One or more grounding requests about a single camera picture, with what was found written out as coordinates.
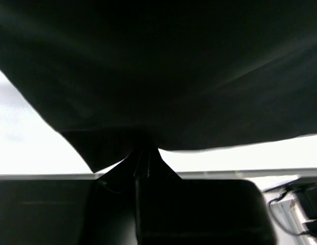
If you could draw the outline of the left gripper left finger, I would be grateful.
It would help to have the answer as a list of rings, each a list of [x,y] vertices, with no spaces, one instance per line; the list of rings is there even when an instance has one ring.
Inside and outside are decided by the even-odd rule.
[[[134,175],[140,156],[131,153],[95,180],[78,244],[137,244]]]

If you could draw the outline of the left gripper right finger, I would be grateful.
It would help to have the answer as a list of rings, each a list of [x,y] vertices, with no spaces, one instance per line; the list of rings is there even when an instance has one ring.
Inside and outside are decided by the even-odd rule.
[[[182,179],[157,149],[141,152],[136,171],[139,244],[276,244],[265,199],[251,181]]]

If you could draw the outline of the black shorts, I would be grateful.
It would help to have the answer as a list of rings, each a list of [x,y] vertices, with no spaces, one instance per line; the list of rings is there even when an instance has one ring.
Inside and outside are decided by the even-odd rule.
[[[0,1],[0,70],[98,171],[317,133],[317,1]]]

